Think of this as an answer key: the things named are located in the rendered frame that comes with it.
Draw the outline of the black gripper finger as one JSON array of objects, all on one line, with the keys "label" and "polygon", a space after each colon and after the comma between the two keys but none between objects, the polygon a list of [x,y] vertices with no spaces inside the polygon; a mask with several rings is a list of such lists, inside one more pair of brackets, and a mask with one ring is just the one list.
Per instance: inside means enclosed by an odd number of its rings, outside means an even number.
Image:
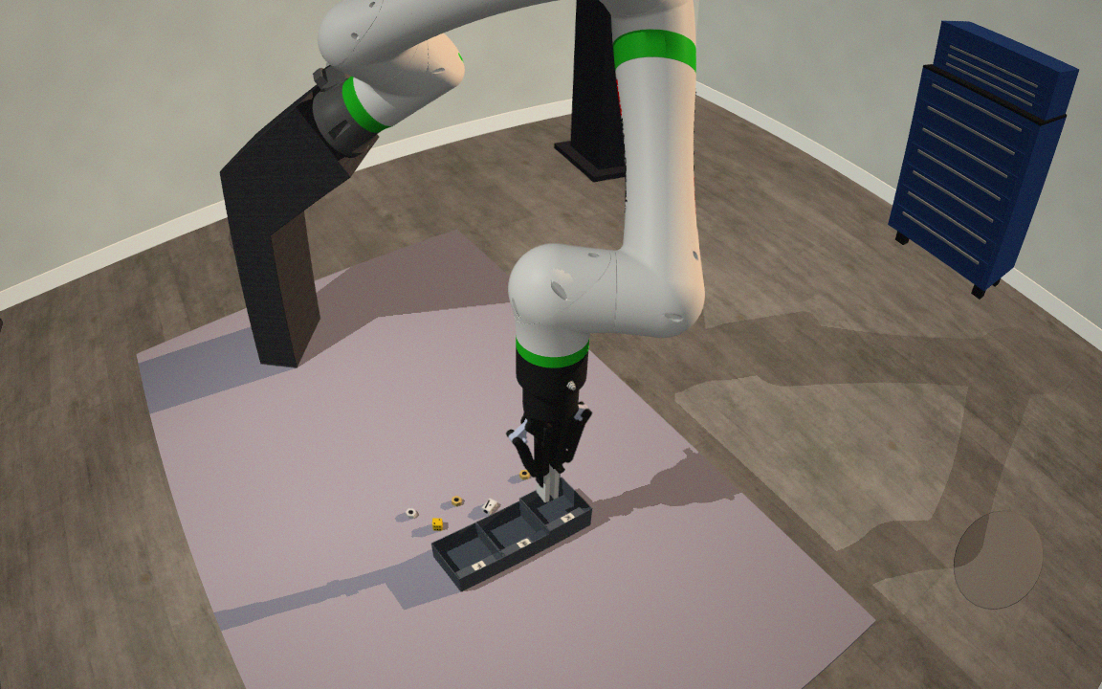
[{"label": "black gripper finger", "polygon": [[576,454],[579,439],[581,439],[584,426],[591,415],[593,411],[587,408],[586,403],[579,402],[576,417],[573,417],[570,423],[568,419],[561,420],[557,428],[557,435],[552,437],[550,456],[548,457],[548,474],[550,474],[550,496],[554,499],[559,497],[560,474],[563,474],[565,470],[562,467],[563,463],[569,463]]},{"label": "black gripper finger", "polygon": [[[526,446],[526,419],[523,424],[516,430],[509,429],[506,435],[514,442],[518,450],[518,455],[523,461],[523,467],[532,477],[537,477],[537,493],[542,500],[550,498],[550,474],[548,474],[548,457],[550,456],[550,445],[552,444],[552,433],[554,427],[545,424],[542,427],[542,439],[534,437],[534,457],[532,451]],[[541,488],[540,488],[541,487]]]}]

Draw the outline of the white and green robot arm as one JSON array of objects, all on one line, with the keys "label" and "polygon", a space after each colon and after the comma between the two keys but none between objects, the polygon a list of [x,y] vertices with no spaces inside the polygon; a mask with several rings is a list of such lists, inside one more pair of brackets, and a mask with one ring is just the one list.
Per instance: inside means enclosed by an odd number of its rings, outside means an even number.
[{"label": "white and green robot arm", "polygon": [[[325,141],[358,157],[372,137],[453,90],[465,67],[445,33],[557,0],[342,0],[318,26],[327,62],[312,114]],[[599,0],[611,14],[624,129],[624,247],[550,243],[509,276],[516,375],[542,398],[584,387],[590,333],[669,340],[704,305],[693,175],[693,0]],[[328,66],[329,65],[329,66]],[[336,69],[334,69],[336,67]]]}]

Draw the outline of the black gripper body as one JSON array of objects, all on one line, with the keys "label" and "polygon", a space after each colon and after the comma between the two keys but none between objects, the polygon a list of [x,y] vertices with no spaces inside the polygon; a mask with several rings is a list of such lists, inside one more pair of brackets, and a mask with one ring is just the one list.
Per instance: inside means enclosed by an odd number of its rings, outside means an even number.
[{"label": "black gripper body", "polygon": [[579,391],[564,398],[541,398],[532,392],[526,392],[523,389],[523,417],[521,417],[520,423],[523,424],[526,419],[523,427],[526,432],[539,439],[542,439],[542,427],[548,423],[554,427],[554,434],[552,434],[554,437],[559,422],[568,419],[570,423],[570,420],[576,417],[577,411]]}]

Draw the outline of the dark grey three-compartment bin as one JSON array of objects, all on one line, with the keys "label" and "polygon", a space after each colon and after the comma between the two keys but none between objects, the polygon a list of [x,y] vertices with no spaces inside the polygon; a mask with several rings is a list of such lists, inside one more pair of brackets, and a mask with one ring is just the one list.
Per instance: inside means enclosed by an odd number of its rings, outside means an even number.
[{"label": "dark grey three-compartment bin", "polygon": [[465,591],[576,535],[591,525],[591,515],[593,507],[560,477],[557,499],[550,496],[542,500],[533,489],[515,504],[431,543],[433,557],[460,591]]}]

